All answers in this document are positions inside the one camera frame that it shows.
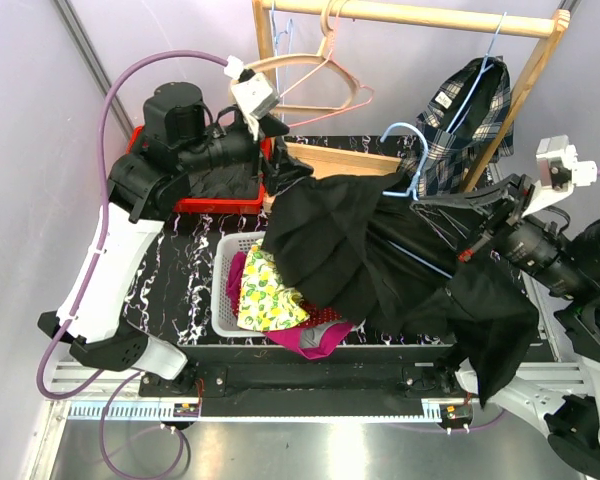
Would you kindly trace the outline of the black skirt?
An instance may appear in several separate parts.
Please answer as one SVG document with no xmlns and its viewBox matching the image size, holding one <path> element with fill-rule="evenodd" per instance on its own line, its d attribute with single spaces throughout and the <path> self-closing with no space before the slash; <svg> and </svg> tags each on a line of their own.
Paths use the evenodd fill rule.
<svg viewBox="0 0 600 480">
<path fill-rule="evenodd" d="M 390 336 L 453 335 L 488 400 L 514 377 L 539 314 L 488 255 L 461 263 L 396 174 L 306 178 L 277 195 L 263 241 L 284 285 Z"/>
</svg>

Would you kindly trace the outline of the light blue wire hanger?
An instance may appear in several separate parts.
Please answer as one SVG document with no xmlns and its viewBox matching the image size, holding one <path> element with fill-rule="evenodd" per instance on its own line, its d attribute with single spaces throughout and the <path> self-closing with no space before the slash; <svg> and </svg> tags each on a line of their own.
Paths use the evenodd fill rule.
<svg viewBox="0 0 600 480">
<path fill-rule="evenodd" d="M 283 28 L 279 28 L 276 23 L 276 2 L 273 1 L 270 10 L 270 21 L 272 28 L 272 41 L 273 41 L 273 51 L 275 56 L 279 56 L 282 51 L 281 48 L 283 46 L 286 47 L 285 54 L 292 53 L 292 45 L 294 38 L 294 21 L 291 17 L 289 17 L 286 21 L 286 24 Z M 279 93 L 282 93 L 286 89 L 286 83 L 288 78 L 288 68 L 287 67 L 277 67 L 276 68 L 276 88 Z"/>
</svg>

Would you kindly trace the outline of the lemon print skirt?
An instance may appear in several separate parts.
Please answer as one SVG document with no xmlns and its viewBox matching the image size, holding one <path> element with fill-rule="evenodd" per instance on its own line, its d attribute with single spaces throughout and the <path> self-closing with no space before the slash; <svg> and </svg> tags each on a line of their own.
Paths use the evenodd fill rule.
<svg viewBox="0 0 600 480">
<path fill-rule="evenodd" d="M 302 295 L 286 287 L 273 255 L 262 248 L 263 239 L 254 242 L 241 277 L 237 326 L 254 332 L 287 330 L 310 318 L 301 306 Z"/>
</svg>

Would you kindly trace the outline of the wooden hanger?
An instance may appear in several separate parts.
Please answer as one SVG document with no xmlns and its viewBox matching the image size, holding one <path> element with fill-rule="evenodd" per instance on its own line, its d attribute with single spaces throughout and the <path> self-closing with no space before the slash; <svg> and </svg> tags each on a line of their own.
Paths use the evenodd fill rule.
<svg viewBox="0 0 600 480">
<path fill-rule="evenodd" d="M 339 106 L 316 106 L 316 105 L 281 105 L 278 104 L 273 112 L 279 115 L 282 114 L 297 114 L 297 115 L 313 115 L 317 118 L 335 116 L 346 111 L 356 108 L 354 100 L 362 89 L 359 80 L 346 69 L 341 67 L 333 58 L 333 51 L 336 43 L 337 30 L 329 23 L 329 18 L 332 15 L 333 9 L 337 6 L 335 18 L 338 19 L 342 8 L 346 1 L 325 1 L 322 4 L 320 11 L 320 29 L 322 40 L 317 51 L 310 53 L 295 53 L 279 56 L 272 56 L 247 65 L 256 72 L 268 74 L 275 72 L 277 67 L 295 67 L 295 66 L 312 66 L 313 69 L 307 72 L 303 77 L 287 87 L 282 93 L 279 93 L 280 100 L 283 100 L 286 95 L 294 89 L 305 83 L 310 77 L 314 76 L 321 70 L 330 70 L 334 72 L 349 89 L 349 95 L 346 100 Z"/>
</svg>

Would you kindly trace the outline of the red polka dot skirt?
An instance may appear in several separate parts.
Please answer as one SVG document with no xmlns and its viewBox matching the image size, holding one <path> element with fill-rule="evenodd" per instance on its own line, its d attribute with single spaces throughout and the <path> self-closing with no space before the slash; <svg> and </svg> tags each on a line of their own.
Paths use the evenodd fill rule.
<svg viewBox="0 0 600 480">
<path fill-rule="evenodd" d="M 306 319 L 299 324 L 299 327 L 303 329 L 315 328 L 323 324 L 338 322 L 343 319 L 337 311 L 330 307 L 318 308 L 307 301 L 303 301 L 301 303 L 301 308 L 307 314 Z"/>
</svg>

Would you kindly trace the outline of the pink wire hanger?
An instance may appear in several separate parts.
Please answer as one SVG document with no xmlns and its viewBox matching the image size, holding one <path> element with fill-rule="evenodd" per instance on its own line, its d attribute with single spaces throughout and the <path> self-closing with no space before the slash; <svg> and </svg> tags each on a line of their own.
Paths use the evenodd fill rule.
<svg viewBox="0 0 600 480">
<path fill-rule="evenodd" d="M 280 99 L 285 102 L 286 97 L 294 90 L 297 90 L 302 84 L 309 81 L 322 70 L 329 70 L 335 73 L 348 88 L 348 96 L 342 104 L 336 106 L 311 106 L 311 105 L 286 105 L 281 106 L 281 113 L 309 115 L 310 118 L 293 123 L 291 128 L 308 125 L 323 119 L 343 115 L 350 111 L 367 106 L 374 98 L 375 90 L 365 84 L 362 84 L 358 78 L 341 66 L 334 59 L 334 52 L 337 41 L 338 24 L 340 13 L 345 6 L 346 1 L 327 1 L 320 13 L 320 29 L 323 39 L 315 54 L 311 55 L 310 62 L 300 61 L 298 56 L 293 57 L 287 54 L 288 64 L 290 66 L 313 65 L 313 68 L 304 76 L 296 80 L 293 84 L 286 87 L 280 93 Z"/>
</svg>

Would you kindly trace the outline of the magenta skirt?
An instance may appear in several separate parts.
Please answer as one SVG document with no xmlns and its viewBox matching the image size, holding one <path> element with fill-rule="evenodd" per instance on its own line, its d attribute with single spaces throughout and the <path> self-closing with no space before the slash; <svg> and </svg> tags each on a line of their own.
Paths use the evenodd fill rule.
<svg viewBox="0 0 600 480">
<path fill-rule="evenodd" d="M 247 253 L 239 252 L 233 256 L 226 281 L 226 296 L 229 299 L 231 311 L 236 320 L 241 277 Z M 265 338 L 273 343 L 297 353 L 306 359 L 315 360 L 329 356 L 352 329 L 353 325 L 342 319 L 341 321 L 323 324 L 315 328 L 303 329 L 297 326 L 287 330 L 256 333 L 263 334 Z"/>
</svg>

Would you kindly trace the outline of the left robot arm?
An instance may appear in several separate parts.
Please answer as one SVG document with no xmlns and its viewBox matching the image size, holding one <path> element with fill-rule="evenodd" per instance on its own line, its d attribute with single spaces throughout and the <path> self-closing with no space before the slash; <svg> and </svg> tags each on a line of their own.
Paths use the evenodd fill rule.
<svg viewBox="0 0 600 480">
<path fill-rule="evenodd" d="M 183 396 L 196 382 L 186 354 L 120 318 L 146 250 L 181 200 L 211 196 L 230 173 L 241 172 L 275 195 L 314 170 L 294 158 L 283 139 L 264 154 L 241 114 L 229 126 L 218 126 L 202 91 L 191 83 L 159 86 L 143 111 L 141 134 L 106 180 L 99 220 L 105 231 L 95 235 L 92 245 L 98 259 L 85 261 L 65 303 L 42 313 L 37 325 L 68 344 L 85 367 L 145 371 L 173 395 Z"/>
</svg>

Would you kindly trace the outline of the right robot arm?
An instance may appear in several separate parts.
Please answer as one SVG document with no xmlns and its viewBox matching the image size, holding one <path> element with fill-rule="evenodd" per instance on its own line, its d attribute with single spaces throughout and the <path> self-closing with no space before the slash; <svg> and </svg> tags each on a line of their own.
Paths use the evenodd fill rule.
<svg viewBox="0 0 600 480">
<path fill-rule="evenodd" d="M 556 393 L 514 377 L 492 396 L 502 409 L 539 431 L 571 468 L 600 479 L 600 219 L 574 240 L 536 218 L 568 196 L 527 176 L 465 194 L 423 197 L 412 211 L 468 263 L 486 249 L 567 301 L 554 316 L 579 356 L 586 392 Z"/>
</svg>

